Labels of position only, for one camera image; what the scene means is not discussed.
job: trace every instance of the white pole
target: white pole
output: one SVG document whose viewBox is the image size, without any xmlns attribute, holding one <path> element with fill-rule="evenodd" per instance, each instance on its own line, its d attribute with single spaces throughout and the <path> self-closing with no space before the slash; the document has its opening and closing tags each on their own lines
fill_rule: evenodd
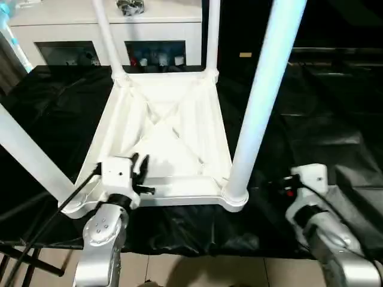
<svg viewBox="0 0 383 287">
<path fill-rule="evenodd" d="M 0 144 L 59 202 L 75 190 L 74 184 L 0 105 Z"/>
<path fill-rule="evenodd" d="M 104 39 L 104 44 L 109 55 L 109 61 L 112 67 L 112 78 L 117 79 L 119 77 L 123 77 L 126 75 L 126 73 L 122 68 L 117 49 L 114 45 L 109 21 L 107 14 L 105 13 L 103 0 L 93 0 L 93 8 L 95 9 L 101 34 Z"/>
<path fill-rule="evenodd" d="M 210 0 L 209 2 L 208 49 L 206 55 L 207 69 L 217 68 L 220 5 L 221 0 Z"/>
<path fill-rule="evenodd" d="M 26 57 L 24 51 L 22 50 L 19 42 L 17 41 L 16 37 L 13 35 L 11 28 L 8 26 L 8 24 L 3 24 L 3 30 L 1 31 L 0 27 L 0 33 L 2 32 L 5 39 L 8 41 L 9 45 L 14 51 L 14 54 L 19 59 L 20 63 L 23 65 L 25 70 L 29 73 L 31 70 L 33 70 L 33 66 Z"/>
<path fill-rule="evenodd" d="M 240 202 L 274 106 L 306 0 L 274 0 L 224 196 Z"/>
</svg>

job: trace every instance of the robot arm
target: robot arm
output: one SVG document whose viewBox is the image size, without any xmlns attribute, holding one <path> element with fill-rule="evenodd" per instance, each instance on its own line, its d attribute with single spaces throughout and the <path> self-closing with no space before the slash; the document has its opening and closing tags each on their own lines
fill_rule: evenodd
<svg viewBox="0 0 383 287">
<path fill-rule="evenodd" d="M 84 227 L 84 249 L 73 287 L 118 287 L 129 214 L 139 206 L 140 193 L 154 193 L 153 188 L 142 186 L 148 157 L 139 174 L 133 172 L 137 159 L 134 154 L 132 158 L 110 157 L 102 163 L 101 182 L 107 201 L 100 203 Z"/>
<path fill-rule="evenodd" d="M 361 244 L 320 197 L 327 193 L 327 170 L 322 164 L 296 167 L 280 187 L 294 195 L 286 218 L 298 241 L 319 261 L 329 287 L 379 287 L 381 276 L 366 259 Z"/>
</svg>

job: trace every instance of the black tablecloth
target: black tablecloth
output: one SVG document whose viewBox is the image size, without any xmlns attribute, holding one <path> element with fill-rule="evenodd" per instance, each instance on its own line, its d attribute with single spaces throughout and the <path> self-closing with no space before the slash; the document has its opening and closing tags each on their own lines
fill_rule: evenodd
<svg viewBox="0 0 383 287">
<path fill-rule="evenodd" d="M 110 73 L 109 67 L 39 66 L 3 102 L 72 180 L 80 171 L 113 85 Z M 130 217 L 124 251 L 308 257 L 299 250 L 284 218 L 286 206 L 264 185 L 288 175 L 292 166 L 323 163 L 329 171 L 328 198 L 363 235 L 374 256 L 382 258 L 382 78 L 378 68 L 289 66 L 243 211 L 230 213 L 220 206 L 137 209 Z M 233 156 L 250 85 L 221 76 L 217 87 Z M 44 191 L 4 150 L 0 150 L 0 162 L 0 241 L 21 245 L 37 214 L 45 219 L 57 203 L 48 195 L 16 216 L 2 218 L 1 214 Z M 38 245 L 81 248 L 88 217 L 73 220 L 60 214 Z"/>
</svg>

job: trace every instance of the tiled floor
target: tiled floor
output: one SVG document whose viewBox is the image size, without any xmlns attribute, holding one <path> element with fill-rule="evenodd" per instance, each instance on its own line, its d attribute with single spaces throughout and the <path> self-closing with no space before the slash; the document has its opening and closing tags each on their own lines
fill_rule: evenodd
<svg viewBox="0 0 383 287">
<path fill-rule="evenodd" d="M 69 258 L 65 275 L 56 277 L 36 269 L 31 287 L 71 287 L 79 254 L 79 251 L 70 254 L 66 250 L 44 249 L 40 259 L 57 267 L 63 266 Z M 21 287 L 25 271 L 24 265 L 14 287 Z M 123 254 L 120 286 L 136 287 L 146 280 L 165 287 L 325 287 L 319 265 L 310 260 Z"/>
</svg>

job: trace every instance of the cabinet door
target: cabinet door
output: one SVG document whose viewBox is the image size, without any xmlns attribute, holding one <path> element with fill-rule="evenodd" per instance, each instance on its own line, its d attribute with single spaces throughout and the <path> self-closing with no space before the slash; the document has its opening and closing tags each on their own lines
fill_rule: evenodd
<svg viewBox="0 0 383 287">
<path fill-rule="evenodd" d="M 97 24 L 11 27 L 33 66 L 109 65 Z"/>
<path fill-rule="evenodd" d="M 174 57 L 184 57 L 189 66 L 201 65 L 201 23 L 125 23 L 112 24 L 111 29 L 124 65 L 130 65 L 129 56 L 156 65 L 154 53 L 165 54 L 169 65 L 175 64 Z"/>
</svg>

